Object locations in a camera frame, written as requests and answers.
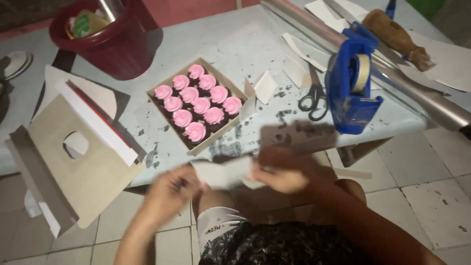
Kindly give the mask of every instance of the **red bucket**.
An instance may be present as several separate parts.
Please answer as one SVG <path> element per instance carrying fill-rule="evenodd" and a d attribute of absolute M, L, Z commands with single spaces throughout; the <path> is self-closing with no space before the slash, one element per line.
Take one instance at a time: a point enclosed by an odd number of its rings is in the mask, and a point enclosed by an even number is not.
<path fill-rule="evenodd" d="M 70 40 L 65 32 L 67 20 L 83 9 L 95 12 L 98 8 L 97 1 L 77 1 L 63 8 L 52 20 L 49 35 L 59 48 L 77 53 L 117 80 L 138 77 L 150 67 L 153 56 L 132 13 L 132 0 L 123 2 L 125 9 L 114 22 L 95 34 Z"/>

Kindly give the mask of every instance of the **person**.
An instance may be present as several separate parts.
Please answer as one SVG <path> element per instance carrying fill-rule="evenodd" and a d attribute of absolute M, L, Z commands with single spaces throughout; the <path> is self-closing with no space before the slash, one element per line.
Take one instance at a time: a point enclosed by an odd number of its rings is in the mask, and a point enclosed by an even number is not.
<path fill-rule="evenodd" d="M 193 199 L 199 264 L 445 264 L 406 231 L 366 205 L 361 186 L 332 181 L 331 168 L 280 147 L 262 148 L 248 179 L 297 194 L 323 210 L 320 223 L 252 224 L 226 191 L 210 190 L 194 169 L 160 175 L 125 232 L 115 265 L 146 262 L 155 232 Z"/>

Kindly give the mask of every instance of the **cupcake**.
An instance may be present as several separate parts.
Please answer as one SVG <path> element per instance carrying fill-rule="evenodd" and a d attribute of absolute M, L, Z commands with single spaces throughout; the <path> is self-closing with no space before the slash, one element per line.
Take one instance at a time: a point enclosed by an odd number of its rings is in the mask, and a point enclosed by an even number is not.
<path fill-rule="evenodd" d="M 177 97 L 168 97 L 163 100 L 163 107 L 167 111 L 165 116 L 168 118 L 173 117 L 173 112 L 181 109 L 183 107 L 183 101 L 181 101 L 180 98 Z"/>
<path fill-rule="evenodd" d="M 198 92 L 198 89 L 192 86 L 180 90 L 180 96 L 183 102 L 185 103 L 186 108 L 190 108 L 192 106 L 191 102 L 195 100 L 199 96 L 199 94 L 200 93 Z"/>
<path fill-rule="evenodd" d="M 204 122 L 206 124 L 206 128 L 210 132 L 217 132 L 221 129 L 224 125 L 227 124 L 229 118 L 227 115 L 224 114 L 224 111 L 220 108 L 210 108 L 204 114 Z"/>
<path fill-rule="evenodd" d="M 222 108 L 229 119 L 234 119 L 239 115 L 240 107 L 242 107 L 242 100 L 238 97 L 229 97 L 222 103 Z"/>
<path fill-rule="evenodd" d="M 200 82 L 198 83 L 198 89 L 200 90 L 200 95 L 209 96 L 209 89 L 216 86 L 216 78 L 212 75 L 202 75 L 200 76 Z"/>
<path fill-rule="evenodd" d="M 197 146 L 206 140 L 211 133 L 206 130 L 206 126 L 204 126 L 204 124 L 192 122 L 185 128 L 185 132 L 183 134 L 188 137 L 188 142 L 191 146 Z"/>
<path fill-rule="evenodd" d="M 201 65 L 192 65 L 188 69 L 188 77 L 192 86 L 200 82 L 200 77 L 206 73 L 206 70 Z"/>
<path fill-rule="evenodd" d="M 190 79 L 186 75 L 177 75 L 173 78 L 173 88 L 182 90 L 190 84 Z"/>
<path fill-rule="evenodd" d="M 186 109 L 179 109 L 173 112 L 173 123 L 178 127 L 179 132 L 184 132 L 185 127 L 193 121 L 193 115 Z"/>
<path fill-rule="evenodd" d="M 214 107 L 222 107 L 222 103 L 230 96 L 230 91 L 220 85 L 209 89 L 209 93 L 211 94 L 211 102 Z"/>
<path fill-rule="evenodd" d="M 177 95 L 177 92 L 168 85 L 160 85 L 154 89 L 154 92 L 157 101 L 162 104 L 164 99 Z"/>
<path fill-rule="evenodd" d="M 204 120 L 203 114 L 211 108 L 211 102 L 207 98 L 196 98 L 191 102 L 194 116 L 199 120 Z"/>

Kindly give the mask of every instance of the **scissors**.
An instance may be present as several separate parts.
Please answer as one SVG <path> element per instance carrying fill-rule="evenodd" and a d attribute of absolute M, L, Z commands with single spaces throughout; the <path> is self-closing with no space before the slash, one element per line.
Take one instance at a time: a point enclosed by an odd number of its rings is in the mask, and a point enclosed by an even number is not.
<path fill-rule="evenodd" d="M 327 114 L 327 111 L 329 110 L 329 104 L 327 102 L 327 96 L 324 93 L 324 90 L 322 89 L 321 82 L 319 81 L 319 76 L 317 75 L 316 68 L 312 66 L 312 64 L 309 65 L 309 73 L 311 75 L 311 80 L 312 80 L 312 85 L 309 88 L 309 92 L 306 96 L 302 97 L 302 99 L 298 103 L 298 108 L 301 111 L 309 111 L 308 117 L 311 121 L 317 122 L 322 120 L 325 115 Z M 311 100 L 310 107 L 305 107 L 304 102 L 308 103 L 307 101 Z M 317 106 L 319 105 L 319 101 L 324 100 L 326 102 L 326 107 L 324 112 L 322 113 L 321 116 L 319 117 L 314 117 L 314 112 L 317 110 Z"/>

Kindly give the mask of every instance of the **white table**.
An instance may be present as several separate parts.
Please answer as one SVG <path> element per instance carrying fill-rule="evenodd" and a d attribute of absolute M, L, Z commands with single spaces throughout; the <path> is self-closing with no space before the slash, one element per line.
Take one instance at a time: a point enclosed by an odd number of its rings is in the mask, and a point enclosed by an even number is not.
<path fill-rule="evenodd" d="M 353 1 L 368 10 L 384 8 L 388 2 L 387 0 Z M 294 2 L 303 7 L 309 1 Z M 413 29 L 439 41 L 450 42 L 403 0 L 397 3 L 395 19 L 406 29 Z M 297 108 L 297 100 L 305 95 L 308 89 L 298 90 L 282 71 L 285 55 L 296 57 L 281 37 L 285 32 L 302 38 L 281 19 L 266 11 L 261 5 L 257 5 L 150 32 L 149 35 L 152 35 L 154 40 L 163 34 L 162 43 L 150 68 L 133 80 L 117 81 L 81 57 L 77 57 L 72 68 L 73 74 L 130 95 L 119 122 L 128 129 L 146 152 L 156 148 L 157 153 L 147 158 L 149 168 L 144 170 L 130 186 L 148 184 L 159 172 L 194 158 L 187 154 L 188 150 L 177 135 L 171 130 L 165 131 L 167 122 L 152 103 L 148 103 L 145 91 L 197 57 L 213 63 L 239 88 L 243 88 L 245 77 L 255 81 L 257 76 L 269 70 L 278 87 L 282 88 L 277 89 L 275 94 L 285 93 L 284 97 L 273 97 L 267 106 L 257 102 L 257 113 L 250 120 L 226 133 L 198 158 L 212 159 L 217 155 L 237 156 L 245 152 L 256 152 L 261 144 L 283 141 L 290 142 L 297 149 L 313 152 L 385 139 L 403 133 L 420 132 L 428 127 L 428 121 L 392 100 L 383 90 L 372 92 L 372 97 L 383 96 L 384 103 L 361 135 L 340 135 L 333 131 L 330 115 L 320 122 L 311 123 L 307 119 L 307 114 Z M 42 29 L 0 42 L 1 55 L 15 50 L 33 53 L 34 61 L 24 74 L 11 81 L 15 90 L 10 95 L 12 106 L 5 121 L 0 124 L 0 141 L 5 140 L 8 133 L 14 131 L 20 124 L 25 126 L 29 124 L 44 80 L 44 65 L 52 63 L 57 47 L 49 39 L 47 29 Z M 446 91 L 452 94 L 450 100 L 471 111 L 469 93 L 464 94 L 450 88 L 446 88 Z M 287 126 L 282 126 L 283 123 L 276 116 L 283 110 L 286 113 L 283 119 Z M 313 132 L 305 131 L 308 128 L 305 127 L 307 124 L 314 127 Z M 143 129 L 144 134 L 138 136 L 138 132 Z M 16 166 L 8 149 L 3 142 L 0 142 L 0 175 L 15 171 Z"/>

